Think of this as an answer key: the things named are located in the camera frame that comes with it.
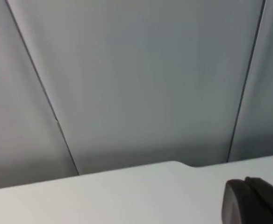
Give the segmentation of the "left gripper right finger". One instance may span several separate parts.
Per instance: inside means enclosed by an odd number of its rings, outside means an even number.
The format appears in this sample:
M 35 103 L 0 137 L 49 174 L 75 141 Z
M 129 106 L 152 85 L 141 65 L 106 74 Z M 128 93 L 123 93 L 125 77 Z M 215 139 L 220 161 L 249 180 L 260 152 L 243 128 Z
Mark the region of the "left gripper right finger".
M 253 189 L 260 201 L 265 204 L 273 215 L 273 185 L 257 177 L 246 177 L 244 181 Z

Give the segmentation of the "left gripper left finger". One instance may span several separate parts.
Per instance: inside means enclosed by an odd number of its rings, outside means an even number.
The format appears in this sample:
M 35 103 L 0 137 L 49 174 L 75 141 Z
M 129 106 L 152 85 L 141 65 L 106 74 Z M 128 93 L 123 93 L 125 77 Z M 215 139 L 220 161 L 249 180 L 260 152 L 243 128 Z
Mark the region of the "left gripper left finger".
M 242 180 L 225 184 L 222 203 L 223 224 L 270 224 L 272 215 L 253 190 Z

